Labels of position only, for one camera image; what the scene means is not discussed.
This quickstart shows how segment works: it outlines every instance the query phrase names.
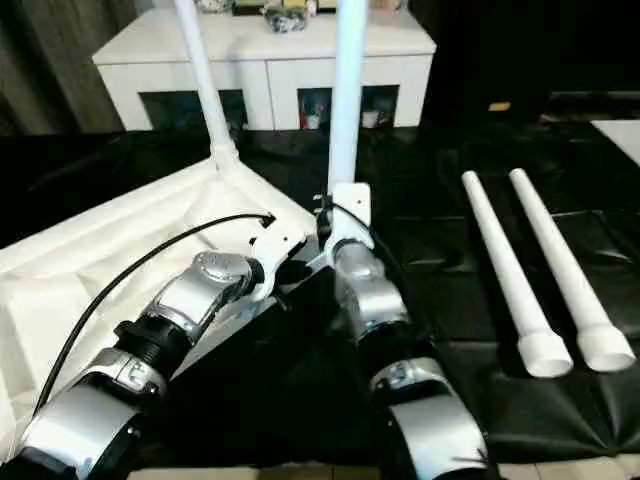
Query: white plastic bracket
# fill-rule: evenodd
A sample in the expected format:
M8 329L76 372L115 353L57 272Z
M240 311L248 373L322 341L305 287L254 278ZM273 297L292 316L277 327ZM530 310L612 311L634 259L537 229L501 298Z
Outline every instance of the white plastic bracket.
M371 189L366 183L338 183L333 189L332 201L353 213L367 226L371 224ZM366 228L349 214L334 208L331 235L324 246L327 264L332 268L334 249L342 240L357 240L370 249L375 245Z
M262 233L253 244L253 258L264 270L264 282L251 294L251 300L260 301L273 291L276 272L289 253L305 240L302 229L291 222L276 220Z

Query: white mounting plate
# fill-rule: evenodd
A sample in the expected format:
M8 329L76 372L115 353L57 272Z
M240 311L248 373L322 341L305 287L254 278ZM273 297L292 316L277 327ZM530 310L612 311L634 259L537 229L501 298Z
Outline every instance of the white mounting plate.
M334 187L332 201L338 204L367 226L371 224L371 189L366 183L339 183ZM333 250L341 240L358 240L373 249L369 231L350 215L338 208L333 209L331 235L324 246L327 264L333 268Z

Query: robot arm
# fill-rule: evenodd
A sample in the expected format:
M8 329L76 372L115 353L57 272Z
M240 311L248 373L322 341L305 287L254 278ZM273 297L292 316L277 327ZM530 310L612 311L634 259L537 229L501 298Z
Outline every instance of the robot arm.
M475 420L447 381L435 350L416 347L400 292L372 253L369 191L350 184L337 209L324 259L336 274L336 299L347 317L361 371L381 414L390 478L485 478L486 447ZM273 288L275 272L302 234L275 222L254 245L260 262L206 252L170 281L135 322L122 322L113 348L101 351L28 426L17 456L0 468L3 480L126 478L145 415L220 311L243 296Z
M211 321L264 281L241 255L205 252L151 301L136 322L122 322L102 350L28 426L3 478L126 478L126 457L144 416Z
M368 223L366 185L338 185L333 201ZM387 458L381 466L389 478L489 478L493 472L482 432L444 375L435 349L416 345L405 303L371 251L373 241L344 211L333 214L325 255L336 272L336 299L362 375L381 414Z

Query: white cylindrical rod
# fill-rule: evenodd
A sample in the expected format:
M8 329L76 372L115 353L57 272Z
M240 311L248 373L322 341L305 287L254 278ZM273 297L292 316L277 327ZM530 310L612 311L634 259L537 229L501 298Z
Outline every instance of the white cylindrical rod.
M598 372L630 366L635 355L629 342L611 323L529 177L521 168L509 177L578 328L578 347L587 365Z
M211 137L211 153L214 155L214 160L217 161L216 152L229 150L230 153L233 153L236 151L235 145L229 135L220 95L211 75L209 56L202 39L196 5L193 0L175 0L175 4L198 88L202 113Z
M525 368L534 377L564 375L573 366L571 356L551 330L478 176L465 172L462 182L520 336L518 350Z
M355 178L362 100L362 63L368 16L369 0L338 2L338 50L331 104L327 185L329 193L336 184L351 183Z

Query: rod end cap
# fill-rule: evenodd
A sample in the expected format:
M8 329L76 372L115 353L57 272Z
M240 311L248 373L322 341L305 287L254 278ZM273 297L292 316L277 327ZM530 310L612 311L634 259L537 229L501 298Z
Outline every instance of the rod end cap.
M562 337L551 330L521 337L518 350L532 377L560 377L573 367L573 360Z
M578 346L589 368L596 372L624 370L636 360L627 338L612 325L597 325L581 331Z

